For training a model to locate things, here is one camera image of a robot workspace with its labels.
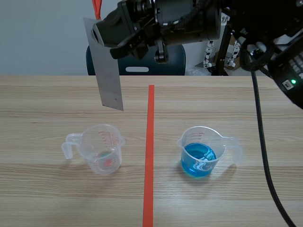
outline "measuring cup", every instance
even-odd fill
[[[111,174],[122,162],[121,147],[125,144],[120,131],[112,125],[101,124],[85,130],[82,134],[70,134],[62,144],[66,159],[71,159],[72,145],[77,146],[96,174]]]
[[[196,177],[210,174],[227,150],[233,151],[234,163],[240,162],[242,156],[242,148],[236,138],[224,137],[204,126],[187,129],[177,144],[182,149],[183,169]]]

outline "black cable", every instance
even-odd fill
[[[169,26],[162,28],[163,31],[166,30],[178,30],[184,29],[187,24],[189,24],[199,13],[203,13],[203,8],[206,5],[207,0],[200,0],[195,7],[188,13],[187,15],[181,17],[177,24],[173,24],[174,22],[169,22]]]
[[[254,60],[253,62],[250,60],[250,53],[247,51],[247,47],[249,44],[254,44],[255,42],[246,39],[240,48],[240,66],[246,71],[258,71],[267,65],[275,53],[275,45],[271,42],[266,43],[266,51],[265,53]]]
[[[251,72],[251,77],[252,77],[252,83],[253,83],[253,86],[254,86],[254,93],[255,93],[255,100],[256,100],[258,129],[259,129],[259,136],[260,136],[260,143],[261,143],[263,166],[264,166],[264,172],[265,172],[265,177],[266,177],[266,181],[267,181],[267,184],[268,184],[268,188],[269,188],[271,196],[273,197],[273,200],[276,204],[276,207],[278,208],[278,210],[281,213],[282,217],[284,218],[285,222],[288,224],[289,227],[296,227],[295,224],[293,223],[293,221],[288,216],[287,212],[285,211],[281,201],[279,200],[279,197],[276,193],[273,181],[271,179],[271,175],[270,175],[270,171],[269,171],[269,165],[268,165],[268,159],[267,159],[265,137],[264,137],[264,132],[263,132],[262,113],[261,113],[260,97],[259,97],[258,82],[257,82],[256,73]]]

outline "white wall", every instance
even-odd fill
[[[103,0],[101,16],[119,0]],[[91,0],[0,0],[0,74],[87,75],[83,17]],[[203,61],[205,43],[184,45],[187,67]]]

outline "red tape line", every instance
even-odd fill
[[[143,224],[142,227],[153,227],[153,136],[154,136],[154,111],[155,111],[155,86],[149,85],[146,151],[145,151],[145,175],[143,198]]]

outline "chair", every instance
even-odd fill
[[[132,55],[126,56],[124,58],[118,59],[119,74],[124,75],[175,75],[184,76],[185,75],[185,64],[186,55],[185,50],[182,45],[179,46],[168,46],[169,60],[166,64],[158,64],[154,57],[157,51],[157,47],[150,47],[147,54],[138,60]],[[86,51],[86,64],[89,75],[95,75],[94,65],[92,63],[92,58],[90,54],[90,49],[88,47]],[[132,67],[144,67],[148,70],[144,71],[134,71]]]
[[[90,48],[88,46],[87,50],[86,50],[86,67],[87,67],[87,73],[90,76],[95,76],[95,68],[94,68],[94,64],[93,64],[93,59],[91,57],[91,53],[90,53]]]

